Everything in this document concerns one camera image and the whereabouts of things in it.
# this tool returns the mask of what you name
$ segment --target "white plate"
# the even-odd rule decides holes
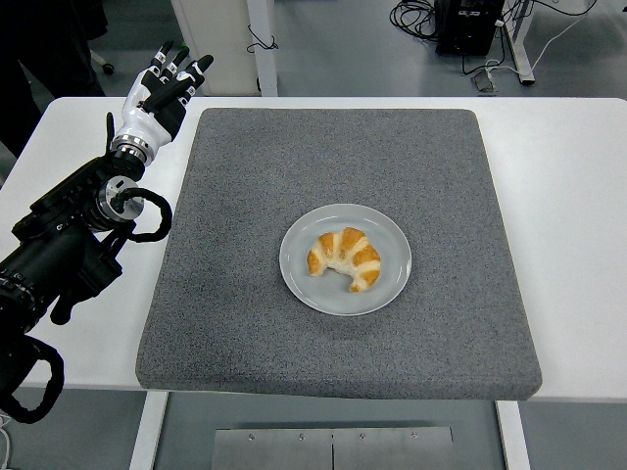
[[[361,230],[381,256],[381,274],[365,292],[349,291],[353,279],[326,269],[313,277],[307,254],[317,237],[345,227]],[[285,234],[279,253],[285,283],[303,303],[332,315],[363,315],[392,302],[410,277],[411,250],[403,231],[386,215],[365,206],[334,204],[306,213]]]

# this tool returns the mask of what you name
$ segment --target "black pants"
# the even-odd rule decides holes
[[[72,0],[0,0],[0,41],[0,141],[16,157],[41,119],[21,64],[55,98],[105,96]]]

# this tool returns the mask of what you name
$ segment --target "gray mat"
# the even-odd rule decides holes
[[[329,204],[392,218],[398,298],[324,314],[283,282],[281,240]],[[149,389],[524,400],[541,385],[475,115],[206,110],[136,365]]]

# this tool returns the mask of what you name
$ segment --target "robot finger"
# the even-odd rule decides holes
[[[172,59],[172,62],[170,62],[166,69],[161,73],[159,80],[162,83],[170,81],[170,79],[176,74],[176,71],[178,71],[178,66],[181,65],[187,56],[189,56],[189,48],[183,46],[178,54],[176,54],[176,57]]]
[[[174,41],[169,40],[164,43],[163,46],[157,51],[155,57],[150,61],[150,67],[148,68],[155,76],[159,76],[161,73],[161,66],[166,62],[166,55],[172,48]]]
[[[160,90],[153,93],[143,104],[147,113],[158,113],[161,109],[177,98],[185,106],[196,89],[205,81],[205,71],[214,61],[212,56],[204,56],[190,64],[185,70],[178,73],[174,80],[167,82]]]

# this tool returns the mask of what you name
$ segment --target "stainless steel panel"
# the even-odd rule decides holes
[[[212,470],[453,470],[451,428],[218,430]]]
[[[329,470],[329,429],[217,430],[212,470]]]

